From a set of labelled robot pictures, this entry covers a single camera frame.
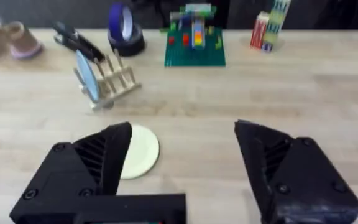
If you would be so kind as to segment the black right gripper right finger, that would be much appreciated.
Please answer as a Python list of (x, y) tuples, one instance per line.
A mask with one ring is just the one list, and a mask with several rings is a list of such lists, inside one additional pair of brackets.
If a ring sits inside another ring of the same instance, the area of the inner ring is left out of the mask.
[(262, 223), (354, 223), (358, 197), (310, 137), (234, 123)]

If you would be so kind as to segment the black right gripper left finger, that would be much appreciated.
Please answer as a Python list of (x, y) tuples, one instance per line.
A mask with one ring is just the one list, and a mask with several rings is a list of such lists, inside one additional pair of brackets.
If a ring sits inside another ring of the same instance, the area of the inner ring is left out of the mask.
[(116, 195), (132, 137), (123, 122), (55, 144), (10, 212), (13, 220), (117, 220), (124, 213)]

